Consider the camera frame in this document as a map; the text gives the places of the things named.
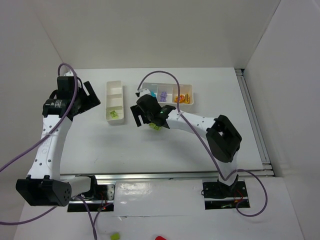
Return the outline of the green lego brick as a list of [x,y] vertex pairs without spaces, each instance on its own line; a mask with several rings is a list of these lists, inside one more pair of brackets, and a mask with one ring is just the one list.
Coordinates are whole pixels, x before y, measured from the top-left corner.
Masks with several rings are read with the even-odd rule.
[[156,131],[160,131],[161,130],[161,126],[157,126],[156,124],[154,124],[154,123],[150,123],[149,124],[149,127],[150,128],[152,128],[152,129],[154,129],[154,130],[156,130]]
[[117,112],[115,110],[110,111],[109,116],[111,119],[118,119],[119,118],[119,115],[117,114]]

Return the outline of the teal lego brick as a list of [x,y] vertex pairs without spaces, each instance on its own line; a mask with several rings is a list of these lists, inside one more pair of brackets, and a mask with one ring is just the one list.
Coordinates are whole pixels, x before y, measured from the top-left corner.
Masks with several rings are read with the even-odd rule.
[[150,91],[150,94],[152,97],[155,97],[155,98],[157,97],[157,95],[153,91]]

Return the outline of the small white divided tray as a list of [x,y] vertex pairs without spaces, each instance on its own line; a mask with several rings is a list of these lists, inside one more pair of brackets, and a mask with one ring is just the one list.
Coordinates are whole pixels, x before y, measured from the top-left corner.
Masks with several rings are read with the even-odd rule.
[[[110,111],[116,111],[117,119],[110,118]],[[122,125],[125,122],[124,91],[121,80],[107,81],[105,91],[105,120],[109,125]]]

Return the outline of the large white three-compartment tray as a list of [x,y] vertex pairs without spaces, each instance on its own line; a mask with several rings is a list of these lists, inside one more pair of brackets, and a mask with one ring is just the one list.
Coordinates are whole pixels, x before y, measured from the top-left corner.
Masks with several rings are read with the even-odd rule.
[[[193,86],[191,84],[180,84],[180,95],[190,94],[191,104],[179,103],[179,106],[191,106],[194,104]],[[176,83],[143,83],[142,89],[148,89],[156,94],[157,101],[160,105],[173,105],[177,106],[174,102],[178,96],[178,86]],[[166,102],[160,102],[161,92],[167,92]]]

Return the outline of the orange oval lego piece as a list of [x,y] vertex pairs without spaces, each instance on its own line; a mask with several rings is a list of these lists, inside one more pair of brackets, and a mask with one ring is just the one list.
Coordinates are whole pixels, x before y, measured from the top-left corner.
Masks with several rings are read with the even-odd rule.
[[185,102],[185,96],[183,94],[176,96],[174,99],[174,102],[179,103],[179,104],[183,104]]

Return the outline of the yellow orange lego brick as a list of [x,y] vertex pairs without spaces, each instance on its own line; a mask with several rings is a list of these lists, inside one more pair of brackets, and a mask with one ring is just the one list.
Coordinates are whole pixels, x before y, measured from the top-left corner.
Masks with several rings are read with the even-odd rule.
[[185,104],[191,104],[191,103],[192,103],[192,99],[191,99],[190,94],[186,93],[186,94],[184,95],[184,103],[185,103]]

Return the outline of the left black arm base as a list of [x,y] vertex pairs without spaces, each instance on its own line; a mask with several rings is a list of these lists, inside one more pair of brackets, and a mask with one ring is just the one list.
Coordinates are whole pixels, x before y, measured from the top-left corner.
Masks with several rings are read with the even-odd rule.
[[[90,212],[113,212],[115,190],[115,183],[95,184],[91,190],[81,193],[80,196],[86,202]],[[87,209],[79,198],[73,198],[67,206],[67,211],[69,213],[83,213]]]

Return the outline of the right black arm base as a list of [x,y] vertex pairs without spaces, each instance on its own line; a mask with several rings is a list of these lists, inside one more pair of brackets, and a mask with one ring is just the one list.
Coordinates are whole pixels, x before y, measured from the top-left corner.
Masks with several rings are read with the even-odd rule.
[[204,197],[205,210],[224,210],[250,208],[247,187],[244,181],[238,181],[233,187],[223,186],[218,181],[202,183],[201,195]]

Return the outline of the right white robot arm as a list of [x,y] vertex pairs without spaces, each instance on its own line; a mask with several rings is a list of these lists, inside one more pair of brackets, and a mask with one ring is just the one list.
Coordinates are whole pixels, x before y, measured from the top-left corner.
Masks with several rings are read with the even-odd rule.
[[217,118],[203,117],[185,111],[179,111],[171,105],[161,106],[156,97],[147,88],[136,91],[136,105],[131,106],[136,125],[155,124],[157,127],[182,130],[199,137],[200,142],[214,157],[219,177],[216,190],[207,192],[208,198],[223,199],[233,196],[238,182],[237,152],[242,137],[225,115]]

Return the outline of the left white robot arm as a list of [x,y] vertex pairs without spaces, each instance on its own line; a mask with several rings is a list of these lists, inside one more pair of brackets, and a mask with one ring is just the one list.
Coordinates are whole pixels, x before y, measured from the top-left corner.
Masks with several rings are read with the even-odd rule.
[[75,116],[100,104],[89,81],[73,74],[58,76],[57,89],[43,104],[41,143],[26,178],[18,179],[18,193],[30,206],[65,207],[78,195],[92,197],[97,180],[92,175],[61,179],[61,159]]

